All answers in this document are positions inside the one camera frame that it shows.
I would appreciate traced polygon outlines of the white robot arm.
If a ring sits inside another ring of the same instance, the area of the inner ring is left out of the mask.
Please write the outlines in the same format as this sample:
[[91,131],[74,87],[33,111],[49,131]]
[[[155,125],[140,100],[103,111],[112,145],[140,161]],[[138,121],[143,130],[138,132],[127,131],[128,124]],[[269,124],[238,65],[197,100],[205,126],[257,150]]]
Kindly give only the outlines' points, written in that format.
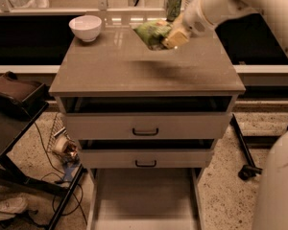
[[[252,12],[262,15],[288,57],[288,0],[192,0],[162,43],[173,48],[221,23]],[[288,230],[288,130],[269,151],[262,171],[252,230]]]

